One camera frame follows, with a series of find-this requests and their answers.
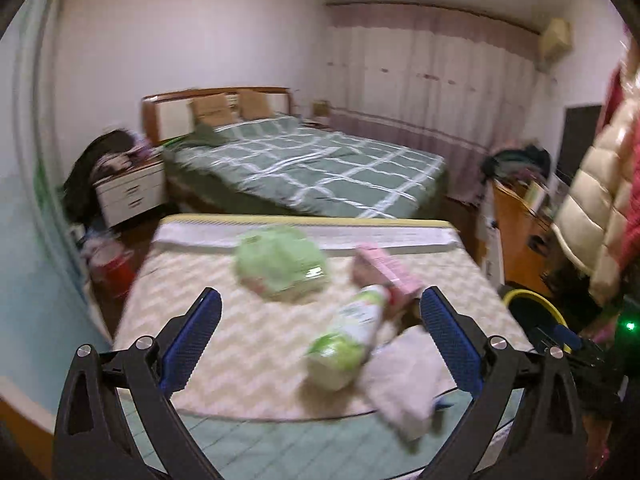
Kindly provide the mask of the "orange wooden desk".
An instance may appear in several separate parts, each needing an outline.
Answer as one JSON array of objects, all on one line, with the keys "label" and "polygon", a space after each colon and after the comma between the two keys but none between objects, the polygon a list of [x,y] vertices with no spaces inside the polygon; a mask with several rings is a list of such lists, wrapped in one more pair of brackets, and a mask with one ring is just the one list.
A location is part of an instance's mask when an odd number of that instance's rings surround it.
[{"label": "orange wooden desk", "polygon": [[550,297],[551,292],[542,279],[546,257],[529,246],[532,236],[547,234],[548,224],[534,216],[517,195],[499,183],[494,182],[491,191],[499,239],[500,283],[521,285]]}]

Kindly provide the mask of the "green white plastic bottle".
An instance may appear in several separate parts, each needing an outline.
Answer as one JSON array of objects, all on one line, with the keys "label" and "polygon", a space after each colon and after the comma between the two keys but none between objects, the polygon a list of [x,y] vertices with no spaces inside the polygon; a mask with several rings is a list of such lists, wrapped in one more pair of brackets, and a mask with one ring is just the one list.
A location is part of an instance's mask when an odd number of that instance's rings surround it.
[{"label": "green white plastic bottle", "polygon": [[385,286],[369,285],[342,304],[306,351],[309,380],[329,391],[340,391],[353,382],[375,343],[389,302]]}]

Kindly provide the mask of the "teal quilted mattress cover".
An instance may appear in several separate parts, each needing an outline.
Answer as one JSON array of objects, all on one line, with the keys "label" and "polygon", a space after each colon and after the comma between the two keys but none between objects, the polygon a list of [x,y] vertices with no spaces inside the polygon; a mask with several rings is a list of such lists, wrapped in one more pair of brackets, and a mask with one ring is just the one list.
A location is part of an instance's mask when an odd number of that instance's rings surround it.
[{"label": "teal quilted mattress cover", "polygon": [[406,443],[375,414],[318,422],[249,422],[182,414],[226,479],[414,479],[456,428],[471,396],[440,397],[432,429]]}]

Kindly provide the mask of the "red bucket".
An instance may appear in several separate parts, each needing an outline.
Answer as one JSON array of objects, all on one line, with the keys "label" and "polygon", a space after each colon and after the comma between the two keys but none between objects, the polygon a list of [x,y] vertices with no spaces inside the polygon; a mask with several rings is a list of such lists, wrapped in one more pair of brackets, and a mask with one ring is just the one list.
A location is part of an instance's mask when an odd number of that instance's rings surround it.
[{"label": "red bucket", "polygon": [[125,298],[130,291],[136,276],[133,255],[122,243],[110,240],[96,248],[89,259],[92,278],[113,298]]}]

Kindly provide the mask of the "cream puffer jacket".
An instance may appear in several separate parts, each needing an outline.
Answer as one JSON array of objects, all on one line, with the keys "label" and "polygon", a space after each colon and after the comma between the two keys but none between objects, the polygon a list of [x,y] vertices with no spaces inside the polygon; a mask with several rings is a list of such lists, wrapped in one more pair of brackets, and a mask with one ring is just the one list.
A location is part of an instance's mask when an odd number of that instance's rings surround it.
[{"label": "cream puffer jacket", "polygon": [[586,151],[552,231],[564,256],[589,278],[589,293],[604,306],[620,289],[620,268],[606,247],[616,190],[614,133],[600,132]]}]

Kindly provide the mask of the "black television screen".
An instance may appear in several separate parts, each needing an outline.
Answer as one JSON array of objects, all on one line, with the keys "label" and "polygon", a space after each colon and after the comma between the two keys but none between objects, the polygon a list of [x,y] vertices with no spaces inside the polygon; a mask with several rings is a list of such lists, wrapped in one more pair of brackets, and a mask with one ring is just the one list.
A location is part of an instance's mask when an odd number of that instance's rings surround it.
[{"label": "black television screen", "polygon": [[575,174],[596,136],[601,105],[573,106],[565,109],[562,142],[555,175],[571,185]]}]

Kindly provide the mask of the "brown left pillow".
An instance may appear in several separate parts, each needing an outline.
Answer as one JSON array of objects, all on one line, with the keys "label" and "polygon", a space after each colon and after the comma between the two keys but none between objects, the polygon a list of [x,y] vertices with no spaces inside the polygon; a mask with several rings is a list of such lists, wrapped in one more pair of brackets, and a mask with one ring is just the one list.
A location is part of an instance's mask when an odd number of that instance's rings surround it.
[{"label": "brown left pillow", "polygon": [[197,125],[217,128],[235,123],[232,108],[224,93],[194,98],[190,102],[190,109]]}]

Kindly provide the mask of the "white tissue pack pink print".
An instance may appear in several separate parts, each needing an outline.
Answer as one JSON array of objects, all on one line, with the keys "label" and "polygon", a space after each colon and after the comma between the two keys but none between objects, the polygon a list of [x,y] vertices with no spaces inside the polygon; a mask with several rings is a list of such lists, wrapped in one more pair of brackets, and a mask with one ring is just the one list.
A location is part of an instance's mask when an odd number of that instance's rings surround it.
[{"label": "white tissue pack pink print", "polygon": [[357,387],[393,430],[414,441],[430,430],[436,398],[457,385],[431,334],[412,326],[364,364]]}]

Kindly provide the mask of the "brown right pillow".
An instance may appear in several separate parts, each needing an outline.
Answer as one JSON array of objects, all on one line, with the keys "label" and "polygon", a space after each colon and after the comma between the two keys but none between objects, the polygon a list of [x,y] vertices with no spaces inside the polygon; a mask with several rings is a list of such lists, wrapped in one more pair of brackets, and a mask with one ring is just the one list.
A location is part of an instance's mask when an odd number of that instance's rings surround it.
[{"label": "brown right pillow", "polygon": [[246,122],[274,116],[267,95],[262,92],[250,89],[240,90],[238,92],[238,105],[240,115]]}]

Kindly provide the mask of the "brown pillow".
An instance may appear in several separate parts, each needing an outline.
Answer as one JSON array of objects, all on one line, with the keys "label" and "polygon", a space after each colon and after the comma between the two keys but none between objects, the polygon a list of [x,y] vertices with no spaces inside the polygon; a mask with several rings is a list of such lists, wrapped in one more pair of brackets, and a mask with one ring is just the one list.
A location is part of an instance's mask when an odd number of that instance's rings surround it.
[{"label": "brown pillow", "polygon": [[235,123],[232,108],[224,93],[194,98],[190,102],[190,109],[197,125],[217,128]]},{"label": "brown pillow", "polygon": [[240,90],[238,92],[238,105],[240,115],[246,122],[274,116],[267,95],[262,92],[250,89]]}]

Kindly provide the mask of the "pink milk carton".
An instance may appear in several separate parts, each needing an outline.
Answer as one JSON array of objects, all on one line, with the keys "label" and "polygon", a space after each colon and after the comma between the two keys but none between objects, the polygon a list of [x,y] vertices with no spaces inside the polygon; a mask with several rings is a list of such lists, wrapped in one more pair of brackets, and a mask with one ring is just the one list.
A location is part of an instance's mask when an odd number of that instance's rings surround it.
[{"label": "pink milk carton", "polygon": [[360,245],[352,257],[352,281],[360,286],[381,285],[390,293],[388,316],[404,310],[424,285],[396,257],[375,245]]}]

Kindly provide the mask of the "pile of clothes on desk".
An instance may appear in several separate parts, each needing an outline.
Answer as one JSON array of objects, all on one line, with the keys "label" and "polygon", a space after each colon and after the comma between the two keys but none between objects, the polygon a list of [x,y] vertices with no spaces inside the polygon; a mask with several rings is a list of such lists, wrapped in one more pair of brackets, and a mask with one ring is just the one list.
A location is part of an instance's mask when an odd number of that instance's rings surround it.
[{"label": "pile of clothes on desk", "polygon": [[480,164],[482,184],[489,180],[535,180],[546,182],[551,169],[550,154],[535,144],[510,148],[487,156]]}]

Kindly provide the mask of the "white bedside drawer cabinet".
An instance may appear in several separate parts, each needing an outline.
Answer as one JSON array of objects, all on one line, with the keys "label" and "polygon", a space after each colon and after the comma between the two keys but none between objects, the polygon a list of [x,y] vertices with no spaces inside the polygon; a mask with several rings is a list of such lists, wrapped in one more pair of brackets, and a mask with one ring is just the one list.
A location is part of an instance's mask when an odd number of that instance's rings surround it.
[{"label": "white bedside drawer cabinet", "polygon": [[106,226],[117,226],[166,203],[163,161],[150,158],[121,174],[99,180],[94,189]]}]

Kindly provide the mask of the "pink puffer jacket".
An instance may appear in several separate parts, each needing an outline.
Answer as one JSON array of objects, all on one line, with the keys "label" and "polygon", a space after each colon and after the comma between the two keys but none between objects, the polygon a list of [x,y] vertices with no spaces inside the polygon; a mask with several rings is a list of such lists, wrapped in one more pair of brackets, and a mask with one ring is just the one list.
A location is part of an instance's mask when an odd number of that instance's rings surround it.
[{"label": "pink puffer jacket", "polygon": [[618,148],[606,247],[624,272],[639,258],[639,45],[632,37],[612,73],[601,132],[614,133]]}]

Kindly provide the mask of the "green plastic bag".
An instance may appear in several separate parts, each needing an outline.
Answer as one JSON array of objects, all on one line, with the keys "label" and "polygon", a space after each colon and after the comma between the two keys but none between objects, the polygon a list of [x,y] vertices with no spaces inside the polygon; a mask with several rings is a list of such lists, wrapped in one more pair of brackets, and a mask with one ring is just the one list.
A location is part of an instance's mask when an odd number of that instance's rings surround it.
[{"label": "green plastic bag", "polygon": [[294,226],[250,230],[239,238],[233,255],[238,281],[265,300],[293,301],[329,283],[326,256]]}]

